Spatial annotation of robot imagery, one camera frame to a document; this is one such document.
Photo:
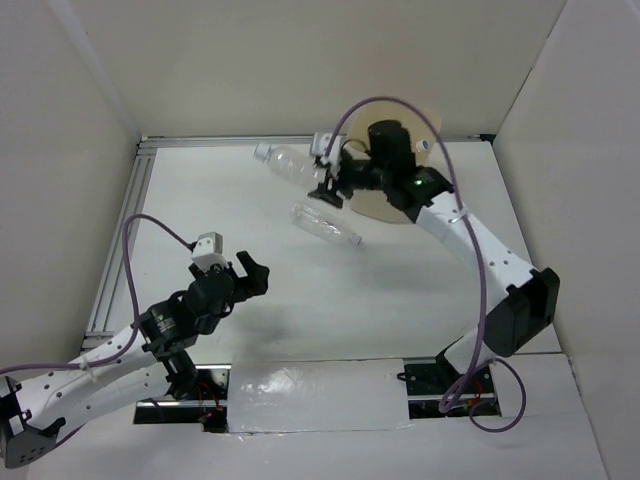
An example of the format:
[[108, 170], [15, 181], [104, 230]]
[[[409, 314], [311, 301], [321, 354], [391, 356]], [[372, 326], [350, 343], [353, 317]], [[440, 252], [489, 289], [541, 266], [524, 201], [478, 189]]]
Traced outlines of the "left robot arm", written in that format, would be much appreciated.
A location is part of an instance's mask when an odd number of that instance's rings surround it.
[[126, 405], [153, 397], [194, 394], [198, 370], [187, 352], [211, 334], [236, 304], [268, 290], [270, 270], [246, 251], [245, 270], [190, 266], [189, 287], [150, 306], [139, 328], [125, 327], [80, 359], [80, 369], [46, 368], [18, 382], [1, 380], [1, 456], [8, 469], [25, 467], [56, 449], [82, 426]]

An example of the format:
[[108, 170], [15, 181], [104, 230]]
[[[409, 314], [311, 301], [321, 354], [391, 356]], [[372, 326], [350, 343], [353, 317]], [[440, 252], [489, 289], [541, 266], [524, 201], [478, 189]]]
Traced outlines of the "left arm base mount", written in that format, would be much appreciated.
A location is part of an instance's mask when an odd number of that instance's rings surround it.
[[230, 364], [196, 366], [198, 376], [190, 393], [180, 399], [170, 395], [139, 401], [134, 425], [197, 425], [203, 432], [229, 432], [227, 401]]

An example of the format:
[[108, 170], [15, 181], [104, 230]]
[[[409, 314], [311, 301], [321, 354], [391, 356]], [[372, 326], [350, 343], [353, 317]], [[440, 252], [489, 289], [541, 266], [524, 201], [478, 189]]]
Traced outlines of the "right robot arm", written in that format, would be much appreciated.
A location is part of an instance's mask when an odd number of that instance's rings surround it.
[[358, 191], [379, 191], [413, 224], [431, 234], [464, 266], [484, 279], [484, 332], [471, 329], [437, 357], [436, 379], [448, 392], [471, 379], [472, 365], [507, 358], [549, 326], [560, 280], [550, 268], [536, 269], [504, 245], [457, 198], [451, 176], [420, 166], [408, 130], [397, 120], [369, 126], [365, 158], [329, 144], [312, 145], [322, 171], [311, 197], [336, 208]]

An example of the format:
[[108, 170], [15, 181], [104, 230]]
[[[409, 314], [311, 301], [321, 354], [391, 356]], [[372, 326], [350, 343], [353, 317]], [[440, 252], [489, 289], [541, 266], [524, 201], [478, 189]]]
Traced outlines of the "back aluminium rail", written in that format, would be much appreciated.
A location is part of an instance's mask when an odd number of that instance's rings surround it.
[[141, 140], [139, 150], [158, 148], [213, 147], [221, 145], [256, 145], [258, 143], [301, 144], [309, 146], [312, 134], [307, 135], [244, 135], [244, 136], [187, 136], [163, 137], [153, 136]]

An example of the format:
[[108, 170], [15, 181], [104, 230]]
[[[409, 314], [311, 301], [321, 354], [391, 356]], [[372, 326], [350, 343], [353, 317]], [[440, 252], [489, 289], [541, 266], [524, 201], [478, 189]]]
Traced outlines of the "beige plastic bin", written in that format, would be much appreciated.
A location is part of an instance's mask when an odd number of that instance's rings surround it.
[[[365, 151], [370, 148], [368, 127], [381, 120], [396, 120], [401, 123], [409, 133], [411, 150], [415, 154], [416, 164], [426, 166], [432, 147], [436, 143], [435, 135], [416, 113], [403, 105], [389, 101], [370, 103], [358, 110], [346, 132], [347, 144], [344, 151], [357, 160], [367, 159]], [[427, 140], [431, 144], [430, 152], [416, 152], [415, 144], [420, 140]], [[409, 223], [406, 215], [390, 205], [385, 194], [381, 191], [355, 191], [349, 200], [349, 207], [359, 215], [385, 223]]]

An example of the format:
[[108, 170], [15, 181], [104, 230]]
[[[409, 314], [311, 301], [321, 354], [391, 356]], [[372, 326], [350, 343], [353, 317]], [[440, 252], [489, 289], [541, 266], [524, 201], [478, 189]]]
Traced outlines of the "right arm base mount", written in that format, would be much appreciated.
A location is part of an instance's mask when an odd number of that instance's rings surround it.
[[488, 367], [474, 375], [461, 398], [447, 413], [439, 411], [439, 402], [461, 375], [444, 361], [442, 355], [405, 360], [396, 378], [405, 385], [411, 420], [465, 417], [474, 406], [478, 406], [478, 416], [499, 416], [501, 413]]

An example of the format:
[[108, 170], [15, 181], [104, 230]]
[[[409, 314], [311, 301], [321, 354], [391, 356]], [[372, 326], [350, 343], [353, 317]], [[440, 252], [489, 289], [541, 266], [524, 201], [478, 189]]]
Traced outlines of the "clear bottle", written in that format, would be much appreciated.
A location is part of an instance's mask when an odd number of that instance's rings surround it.
[[420, 140], [415, 144], [417, 153], [428, 153], [431, 151], [431, 144], [427, 140]]
[[296, 227], [326, 242], [354, 246], [362, 242], [362, 237], [344, 222], [308, 202], [295, 202], [290, 217]]
[[289, 146], [259, 143], [254, 157], [272, 174], [306, 191], [315, 190], [325, 180], [325, 171], [315, 165], [314, 159]]

